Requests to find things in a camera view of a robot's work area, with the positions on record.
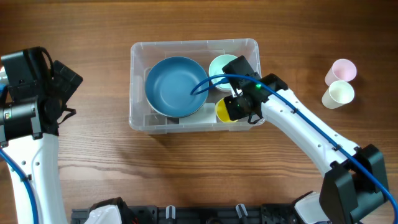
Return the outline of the dark blue bowl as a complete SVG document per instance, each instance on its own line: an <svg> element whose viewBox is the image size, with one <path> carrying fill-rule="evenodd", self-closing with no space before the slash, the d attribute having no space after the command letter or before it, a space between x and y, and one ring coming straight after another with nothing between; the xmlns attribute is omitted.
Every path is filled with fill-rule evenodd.
<svg viewBox="0 0 398 224"><path fill-rule="evenodd" d="M156 93L191 94L191 91L207 77L203 67L190 58L163 59L152 67L146 78L146 98Z"/></svg>

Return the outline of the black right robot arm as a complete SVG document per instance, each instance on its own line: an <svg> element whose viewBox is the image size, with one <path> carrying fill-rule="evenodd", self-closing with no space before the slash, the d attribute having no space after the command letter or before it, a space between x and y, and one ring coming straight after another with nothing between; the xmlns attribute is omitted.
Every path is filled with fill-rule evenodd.
<svg viewBox="0 0 398 224"><path fill-rule="evenodd" d="M286 134L312 160L323 176L319 193L293 203L300 223L361 223L390 202L384 158L374 145L359 147L309 111L278 76L260 77L245 57L222 66L223 80L236 96L224 99L232 120L258 115Z"/></svg>

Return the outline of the light blue small bowl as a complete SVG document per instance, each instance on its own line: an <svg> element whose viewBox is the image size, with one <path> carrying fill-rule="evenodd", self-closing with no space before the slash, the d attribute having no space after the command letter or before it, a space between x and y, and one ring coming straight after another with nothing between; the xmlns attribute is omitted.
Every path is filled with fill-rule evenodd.
<svg viewBox="0 0 398 224"><path fill-rule="evenodd" d="M219 84L217 86L215 86L216 89L218 89L219 91L223 91L223 92L231 92L232 87L230 84Z"/></svg>

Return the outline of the pink plastic cup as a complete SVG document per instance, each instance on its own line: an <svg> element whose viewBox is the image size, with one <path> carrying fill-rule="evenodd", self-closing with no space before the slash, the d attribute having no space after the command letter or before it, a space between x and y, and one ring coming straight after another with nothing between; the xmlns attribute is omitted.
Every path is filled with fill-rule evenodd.
<svg viewBox="0 0 398 224"><path fill-rule="evenodd" d="M330 86L333 82L343 80L350 82L357 75L355 64L345 58L336 60L325 76L325 83Z"/></svg>

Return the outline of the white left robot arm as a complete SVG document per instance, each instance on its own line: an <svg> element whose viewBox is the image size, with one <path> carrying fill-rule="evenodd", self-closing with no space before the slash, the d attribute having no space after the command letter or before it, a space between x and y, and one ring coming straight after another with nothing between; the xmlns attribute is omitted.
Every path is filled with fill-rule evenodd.
<svg viewBox="0 0 398 224"><path fill-rule="evenodd" d="M59 126L83 79L43 47L1 57L1 158L19 223L66 223L58 173Z"/></svg>

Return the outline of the mint green small bowl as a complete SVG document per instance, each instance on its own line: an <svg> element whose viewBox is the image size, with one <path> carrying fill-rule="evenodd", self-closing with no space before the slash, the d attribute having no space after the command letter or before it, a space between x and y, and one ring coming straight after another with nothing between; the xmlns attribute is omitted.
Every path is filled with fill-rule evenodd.
<svg viewBox="0 0 398 224"><path fill-rule="evenodd" d="M227 65L228 63L230 63L230 61L236 59L237 56L235 55L230 55L230 54L224 54L224 55L220 55L218 57L216 57L209 66L208 69L208 74L210 77L214 76L214 75L221 75L224 74L224 71L222 70L222 68Z"/></svg>

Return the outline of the yellow plastic cup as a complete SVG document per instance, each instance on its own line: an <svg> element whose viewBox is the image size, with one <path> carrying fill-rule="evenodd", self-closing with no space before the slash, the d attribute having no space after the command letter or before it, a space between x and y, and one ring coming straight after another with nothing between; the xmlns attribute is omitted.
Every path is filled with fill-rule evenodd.
<svg viewBox="0 0 398 224"><path fill-rule="evenodd" d="M222 123L234 123L236 120L232 120L229 117L228 110L226 108L226 104L224 102L224 99L220 99L217 104L215 105L215 112L217 118L222 122Z"/></svg>

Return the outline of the cream plastic cup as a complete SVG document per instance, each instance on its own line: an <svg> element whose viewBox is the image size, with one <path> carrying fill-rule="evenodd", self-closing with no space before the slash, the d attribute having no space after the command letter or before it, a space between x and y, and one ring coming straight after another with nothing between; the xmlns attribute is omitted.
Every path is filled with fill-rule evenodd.
<svg viewBox="0 0 398 224"><path fill-rule="evenodd" d="M328 109L336 109L351 103L354 96L354 88L348 82L338 80L328 87L322 96L322 104Z"/></svg>

